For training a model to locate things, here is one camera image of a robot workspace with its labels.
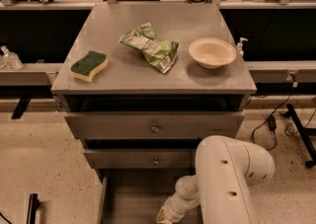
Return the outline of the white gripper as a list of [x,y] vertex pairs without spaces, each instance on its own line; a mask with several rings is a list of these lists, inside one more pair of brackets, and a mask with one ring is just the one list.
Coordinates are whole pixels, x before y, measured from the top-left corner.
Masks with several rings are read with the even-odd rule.
[[160,208],[157,216],[157,224],[178,223],[186,214],[198,206],[198,198],[187,199],[177,194],[167,198],[163,207]]

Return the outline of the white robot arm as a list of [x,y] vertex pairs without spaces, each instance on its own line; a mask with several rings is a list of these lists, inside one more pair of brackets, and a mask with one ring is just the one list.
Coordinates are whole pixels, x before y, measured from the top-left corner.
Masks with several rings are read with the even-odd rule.
[[269,182],[275,161],[263,147],[226,136],[208,136],[197,147],[196,173],[176,182],[157,224],[175,224],[199,207],[203,224],[260,224],[249,187]]

